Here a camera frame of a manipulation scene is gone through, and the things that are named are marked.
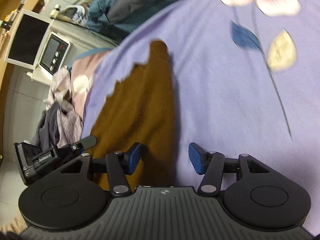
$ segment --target purple bedsheet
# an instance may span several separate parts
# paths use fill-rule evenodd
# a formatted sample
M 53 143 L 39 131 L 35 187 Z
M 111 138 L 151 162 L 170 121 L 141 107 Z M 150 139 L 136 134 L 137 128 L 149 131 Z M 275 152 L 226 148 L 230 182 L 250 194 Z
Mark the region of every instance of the purple bedsheet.
M 188 158 L 190 142 L 226 157 L 248 153 L 309 192 L 304 226 L 320 233 L 320 1 L 299 1 L 297 15 L 280 17 L 266 16 L 255 3 L 228 7 L 220 0 L 181 0 L 165 8 L 100 64 L 83 137 L 116 80 L 126 78 L 134 62 L 147 62 L 150 42 L 162 39 L 172 58 L 177 102 L 177 185 L 197 188 L 202 179 Z M 269 75 L 264 58 L 284 30 L 296 59 Z

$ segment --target black screen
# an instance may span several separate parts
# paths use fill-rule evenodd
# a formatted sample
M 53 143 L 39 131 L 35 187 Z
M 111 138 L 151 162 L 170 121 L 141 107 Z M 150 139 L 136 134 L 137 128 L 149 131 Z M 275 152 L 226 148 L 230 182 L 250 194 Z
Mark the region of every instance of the black screen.
M 23 15 L 8 58 L 33 65 L 49 23 Z
M 47 48 L 45 49 L 45 52 L 42 56 L 42 62 L 50 66 L 52 59 L 54 58 L 54 54 L 57 51 L 57 48 L 59 47 L 60 43 L 55 41 L 54 39 L 50 39 L 47 45 Z

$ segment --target white appliance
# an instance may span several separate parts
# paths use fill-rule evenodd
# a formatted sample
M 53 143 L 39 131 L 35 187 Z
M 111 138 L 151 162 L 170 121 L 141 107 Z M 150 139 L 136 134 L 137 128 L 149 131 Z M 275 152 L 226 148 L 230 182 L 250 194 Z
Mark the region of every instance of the white appliance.
M 60 11 L 62 15 L 72 19 L 73 22 L 84 24 L 85 20 L 85 9 L 81 5 L 68 5 Z
M 108 37 L 37 13 L 22 10 L 7 47 L 5 61 L 33 70 L 31 79 L 51 85 L 61 65 L 94 48 L 114 48 Z

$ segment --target bottle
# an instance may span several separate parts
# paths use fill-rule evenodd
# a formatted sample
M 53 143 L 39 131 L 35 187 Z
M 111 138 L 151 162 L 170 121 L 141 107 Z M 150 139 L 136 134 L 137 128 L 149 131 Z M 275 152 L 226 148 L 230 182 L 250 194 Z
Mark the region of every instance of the bottle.
M 60 13 L 60 8 L 61 8 L 61 5 L 57 4 L 54 9 L 51 11 L 50 13 L 50 18 L 51 19 L 56 19 L 58 14 Z

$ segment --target tiled floor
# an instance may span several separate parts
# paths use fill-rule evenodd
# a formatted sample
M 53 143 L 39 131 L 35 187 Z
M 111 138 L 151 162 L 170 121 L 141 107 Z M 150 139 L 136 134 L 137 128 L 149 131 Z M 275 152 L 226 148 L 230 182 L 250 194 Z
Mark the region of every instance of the tiled floor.
M 15 66 L 7 93 L 3 151 L 0 165 L 0 227 L 6 225 L 17 214 L 18 199 L 26 188 L 15 163 L 13 144 L 30 141 L 45 109 L 43 99 L 47 98 L 49 87 L 26 75 L 28 69 Z

